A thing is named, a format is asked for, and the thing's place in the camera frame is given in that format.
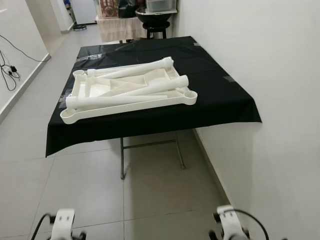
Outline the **white plastic table top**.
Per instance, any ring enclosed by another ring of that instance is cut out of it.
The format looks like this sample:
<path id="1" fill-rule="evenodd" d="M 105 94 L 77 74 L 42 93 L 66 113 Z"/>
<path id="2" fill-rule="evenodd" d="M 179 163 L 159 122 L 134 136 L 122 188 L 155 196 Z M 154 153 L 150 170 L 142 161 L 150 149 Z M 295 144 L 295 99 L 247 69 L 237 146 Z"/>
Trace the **white plastic table top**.
<path id="1" fill-rule="evenodd" d="M 62 97 L 62 111 L 59 116 L 62 121 L 71 125 L 82 119 L 96 118 L 104 115 L 123 114 L 126 112 L 140 111 L 171 105 L 194 105 L 198 99 L 198 93 L 186 87 L 176 87 L 160 93 L 142 94 L 142 96 L 167 95 L 166 99 L 152 100 L 148 102 L 126 103 L 105 107 L 92 107 L 69 109 L 66 106 L 66 98 L 69 96 L 79 98 L 95 98 L 118 96 L 131 90 L 147 87 L 151 80 L 156 78 L 177 78 L 183 76 L 176 71 L 174 64 L 171 68 L 159 68 L 151 71 L 141 72 L 132 77 L 102 78 L 89 76 L 85 70 L 76 70 L 72 73 L 73 85 L 70 93 Z"/>

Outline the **black tablecloth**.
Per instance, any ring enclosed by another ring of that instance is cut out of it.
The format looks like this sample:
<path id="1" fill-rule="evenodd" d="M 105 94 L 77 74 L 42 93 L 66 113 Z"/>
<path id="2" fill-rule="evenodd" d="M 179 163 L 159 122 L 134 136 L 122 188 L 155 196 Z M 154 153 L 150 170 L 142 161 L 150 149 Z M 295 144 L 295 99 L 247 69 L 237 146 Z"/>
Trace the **black tablecloth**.
<path id="1" fill-rule="evenodd" d="M 99 53 L 103 54 L 100 59 L 75 61 L 72 70 L 133 66 L 171 57 L 178 73 L 189 78 L 190 90 L 198 94 L 196 103 L 80 119 L 71 125 L 62 121 L 62 106 L 57 104 L 46 128 L 46 156 L 81 143 L 261 122 L 254 99 L 237 82 L 226 80 L 229 74 L 191 36 L 82 46 L 77 58 Z"/>

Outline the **clear plastic sheet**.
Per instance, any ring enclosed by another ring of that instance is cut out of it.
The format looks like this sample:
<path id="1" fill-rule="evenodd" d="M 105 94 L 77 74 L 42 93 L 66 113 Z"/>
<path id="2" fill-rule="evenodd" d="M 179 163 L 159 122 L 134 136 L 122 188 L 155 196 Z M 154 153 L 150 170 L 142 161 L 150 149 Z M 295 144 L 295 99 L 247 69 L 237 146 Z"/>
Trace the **clear plastic sheet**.
<path id="1" fill-rule="evenodd" d="M 90 54 L 90 55 L 83 55 L 76 59 L 76 62 L 82 62 L 82 61 L 92 61 L 92 60 L 98 60 L 103 57 L 103 54 Z"/>

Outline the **beige cloth covered table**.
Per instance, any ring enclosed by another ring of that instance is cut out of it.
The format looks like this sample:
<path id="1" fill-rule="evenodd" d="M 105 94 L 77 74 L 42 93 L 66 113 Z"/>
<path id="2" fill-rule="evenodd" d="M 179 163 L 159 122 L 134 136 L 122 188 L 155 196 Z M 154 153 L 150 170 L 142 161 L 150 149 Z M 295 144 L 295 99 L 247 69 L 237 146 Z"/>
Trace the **beige cloth covered table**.
<path id="1" fill-rule="evenodd" d="M 142 21 L 137 17 L 101 18 L 96 16 L 102 42 L 116 42 L 147 38 Z"/>

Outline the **white cabinet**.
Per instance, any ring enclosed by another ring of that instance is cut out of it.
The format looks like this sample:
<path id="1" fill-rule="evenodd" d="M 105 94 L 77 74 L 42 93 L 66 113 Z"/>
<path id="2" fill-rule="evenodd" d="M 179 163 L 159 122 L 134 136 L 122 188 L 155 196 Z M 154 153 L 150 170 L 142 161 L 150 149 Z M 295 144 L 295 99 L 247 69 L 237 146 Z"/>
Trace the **white cabinet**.
<path id="1" fill-rule="evenodd" d="M 98 0 L 70 0 L 78 25 L 94 25 L 98 17 Z"/>

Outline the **red patterned box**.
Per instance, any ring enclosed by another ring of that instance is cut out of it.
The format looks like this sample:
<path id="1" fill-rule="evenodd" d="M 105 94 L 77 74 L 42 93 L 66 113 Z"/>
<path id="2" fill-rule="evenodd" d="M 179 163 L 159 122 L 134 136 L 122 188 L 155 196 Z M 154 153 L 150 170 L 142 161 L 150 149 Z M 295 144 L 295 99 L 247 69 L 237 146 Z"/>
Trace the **red patterned box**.
<path id="1" fill-rule="evenodd" d="M 119 18 L 120 0 L 98 0 L 99 16 L 104 19 Z"/>

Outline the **black bag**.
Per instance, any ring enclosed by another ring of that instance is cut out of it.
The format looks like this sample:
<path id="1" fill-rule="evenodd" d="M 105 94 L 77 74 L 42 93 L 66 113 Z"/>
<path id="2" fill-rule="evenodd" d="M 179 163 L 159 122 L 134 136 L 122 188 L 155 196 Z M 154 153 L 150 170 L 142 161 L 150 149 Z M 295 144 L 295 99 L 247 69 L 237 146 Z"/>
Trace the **black bag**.
<path id="1" fill-rule="evenodd" d="M 146 11 L 146 0 L 118 0 L 118 17 L 135 18 Z"/>

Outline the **clear plastic storage box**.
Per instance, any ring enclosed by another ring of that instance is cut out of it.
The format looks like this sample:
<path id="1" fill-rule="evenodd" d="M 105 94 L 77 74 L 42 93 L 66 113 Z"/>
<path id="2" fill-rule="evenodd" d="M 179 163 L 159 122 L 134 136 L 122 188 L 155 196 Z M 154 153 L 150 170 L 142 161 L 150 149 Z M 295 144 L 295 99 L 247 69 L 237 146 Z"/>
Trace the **clear plastic storage box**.
<path id="1" fill-rule="evenodd" d="M 148 13 L 162 13 L 176 10 L 177 0 L 145 0 Z"/>

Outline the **grey metal table frame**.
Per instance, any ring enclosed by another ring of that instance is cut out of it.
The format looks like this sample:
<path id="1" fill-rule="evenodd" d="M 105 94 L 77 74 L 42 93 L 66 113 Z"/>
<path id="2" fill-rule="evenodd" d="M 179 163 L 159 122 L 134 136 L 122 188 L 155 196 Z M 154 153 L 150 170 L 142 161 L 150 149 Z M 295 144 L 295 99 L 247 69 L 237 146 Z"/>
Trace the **grey metal table frame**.
<path id="1" fill-rule="evenodd" d="M 176 153 L 179 159 L 181 169 L 185 170 L 186 165 L 185 165 L 185 160 L 183 159 L 183 156 L 182 156 L 182 150 L 179 144 L 178 133 L 174 133 L 173 135 L 174 135 L 173 139 L 164 140 L 164 141 L 144 142 L 144 143 L 133 144 L 133 145 L 125 145 L 125 142 L 124 142 L 125 138 L 119 137 L 118 138 L 119 139 L 119 166 L 120 166 L 119 178 L 121 178 L 122 180 L 126 178 L 125 150 L 140 148 L 140 147 L 148 147 L 148 146 L 160 146 L 163 144 L 171 144 L 171 143 L 174 144 L 176 148 Z"/>

